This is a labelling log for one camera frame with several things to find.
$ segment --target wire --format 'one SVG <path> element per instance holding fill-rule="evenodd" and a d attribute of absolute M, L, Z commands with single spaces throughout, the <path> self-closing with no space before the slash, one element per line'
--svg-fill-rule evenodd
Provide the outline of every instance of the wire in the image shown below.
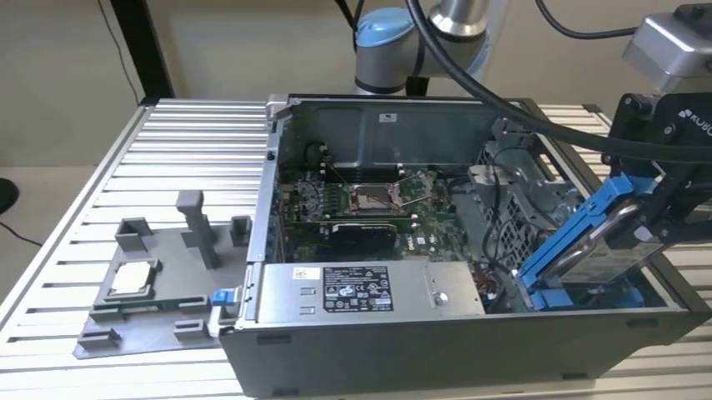
<path fill-rule="evenodd" d="M 352 33 L 352 44 L 354 45 L 354 53 L 357 52 L 357 34 L 358 34 L 358 20 L 361 19 L 361 14 L 364 11 L 364 3 L 365 0 L 358 0 L 358 3 L 356 4 L 356 11 L 354 11 L 354 29 Z"/>
<path fill-rule="evenodd" d="M 508 268 L 501 265 L 500 261 L 496 259 L 497 254 L 493 256 L 489 253 L 489 238 L 492 237 L 492 233 L 496 230 L 497 222 L 500 221 L 500 203 L 503 202 L 503 193 L 500 191 L 500 176 L 497 175 L 495 165 L 492 166 L 492 174 L 495 176 L 495 202 L 492 204 L 492 219 L 489 220 L 489 227 L 485 231 L 485 236 L 483 237 L 483 253 L 488 258 L 489 266 L 492 268 L 500 268 L 505 273 L 509 274 Z"/>
<path fill-rule="evenodd" d="M 517 177 L 517 174 L 509 168 L 507 168 L 504 165 L 497 164 L 495 162 L 493 162 L 492 165 L 499 167 L 499 168 L 501 168 L 508 173 L 508 175 L 511 175 L 513 177 Z M 535 201 L 535 198 L 532 197 L 532 194 L 529 193 L 529 190 L 523 190 L 523 195 L 527 198 L 527 201 L 529 202 L 529 204 L 532 205 L 532 208 L 535 209 L 535 211 L 543 216 L 543 218 L 547 220 L 547 222 L 555 228 L 559 228 L 559 226 L 560 226 L 559 222 L 549 215 L 551 211 L 549 212 L 544 211 L 544 209 L 540 207 L 539 203 Z"/>
<path fill-rule="evenodd" d="M 493 107 L 496 111 L 509 117 L 515 122 L 527 127 L 533 132 L 560 140 L 568 144 L 608 153 L 613 156 L 656 160 L 662 163 L 694 163 L 711 164 L 712 147 L 699 146 L 670 146 L 646 142 L 635 142 L 613 137 L 577 131 L 571 127 L 564 127 L 551 121 L 539 119 L 527 113 L 519 106 L 511 104 L 499 97 L 457 65 L 456 61 L 445 51 L 443 44 L 433 33 L 428 17 L 422 12 L 418 0 L 406 0 L 410 16 L 421 33 L 422 40 L 443 70 L 449 74 L 460 86 L 484 104 Z"/>
<path fill-rule="evenodd" d="M 28 239 L 26 238 L 23 235 L 20 235 L 15 229 L 12 229 L 7 223 L 4 222 L 0 222 L 0 227 L 6 228 L 8 230 L 8 232 L 12 234 L 12 236 L 15 236 L 18 239 L 20 239 L 23 242 L 27 242 L 30 244 L 34 244 L 35 246 L 38 247 L 42 247 L 43 244 L 32 239 Z"/>
<path fill-rule="evenodd" d="M 346 0 L 334 0 L 334 2 L 337 3 L 338 8 L 342 10 L 344 19 L 346 20 L 346 23 L 353 31 L 357 25 L 354 24 L 354 16 L 352 15 L 349 4 L 346 3 Z"/>
<path fill-rule="evenodd" d="M 137 105 L 138 105 L 139 101 L 138 101 L 137 88 L 134 87 L 134 82 L 131 81 L 131 78 L 130 78 L 130 72 L 126 68 L 126 61 L 123 60 L 122 46 L 119 46 L 117 35 L 114 34 L 114 30 L 111 29 L 110 19 L 107 18 L 107 12 L 103 9 L 102 0 L 97 0 L 97 4 L 99 4 L 99 9 L 102 10 L 103 23 L 106 23 L 107 29 L 110 30 L 111 40 L 114 40 L 114 44 L 117 45 L 117 51 L 119 52 L 119 61 L 122 62 L 123 75 L 126 76 L 126 81 L 130 83 L 131 91 L 134 92 L 134 100 L 137 101 Z"/>
<path fill-rule="evenodd" d="M 539 11 L 541 11 L 544 15 L 544 19 L 549 23 L 553 29 L 557 30 L 557 32 L 572 38 L 579 40 L 597 40 L 597 39 L 611 39 L 611 38 L 622 38 L 624 36 L 631 36 L 636 33 L 638 27 L 627 27 L 626 29 L 616 29 L 613 31 L 603 31 L 603 32 L 577 32 L 572 31 L 564 25 L 559 23 L 555 16 L 552 15 L 549 8 L 547 7 L 547 4 L 544 3 L 544 0 L 536 0 L 536 6 L 539 7 Z"/>

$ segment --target motherboard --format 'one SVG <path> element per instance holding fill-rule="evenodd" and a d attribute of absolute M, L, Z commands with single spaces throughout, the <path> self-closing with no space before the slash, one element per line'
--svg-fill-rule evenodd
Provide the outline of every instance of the motherboard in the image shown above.
<path fill-rule="evenodd" d="M 286 262 L 472 259 L 440 171 L 326 168 L 281 186 Z"/>

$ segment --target aluminum extrusion table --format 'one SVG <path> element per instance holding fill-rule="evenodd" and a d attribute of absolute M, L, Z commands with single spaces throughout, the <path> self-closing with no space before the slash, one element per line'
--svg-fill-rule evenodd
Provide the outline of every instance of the aluminum extrusion table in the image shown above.
<path fill-rule="evenodd" d="M 265 102 L 162 100 L 141 107 L 0 307 L 0 398 L 246 398 L 219 348 L 91 360 L 72 355 L 110 265 L 122 218 L 182 225 L 178 190 L 205 190 L 214 223 L 250 215 L 265 150 Z M 605 134 L 583 106 L 543 106 L 551 119 Z M 603 178 L 608 167 L 577 149 Z M 712 305 L 712 246 L 667 251 Z M 540 383 L 328 398 L 712 398 L 712 323 L 648 347 L 593 382 Z"/>

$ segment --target blue tab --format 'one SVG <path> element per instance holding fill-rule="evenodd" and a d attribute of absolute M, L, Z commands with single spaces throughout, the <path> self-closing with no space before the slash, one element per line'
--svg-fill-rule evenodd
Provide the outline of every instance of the blue tab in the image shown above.
<path fill-rule="evenodd" d="M 380 8 L 361 18 L 356 44 L 362 48 L 382 46 L 405 36 L 413 28 L 406 8 Z"/>
<path fill-rule="evenodd" d="M 235 305 L 235 289 L 218 289 L 213 292 L 211 302 L 214 306 Z"/>

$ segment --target warning label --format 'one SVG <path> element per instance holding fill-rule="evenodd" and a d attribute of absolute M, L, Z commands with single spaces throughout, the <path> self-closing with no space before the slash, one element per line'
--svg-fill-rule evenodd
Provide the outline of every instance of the warning label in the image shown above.
<path fill-rule="evenodd" d="M 393 311 L 388 267 L 328 267 L 322 272 L 329 313 Z"/>

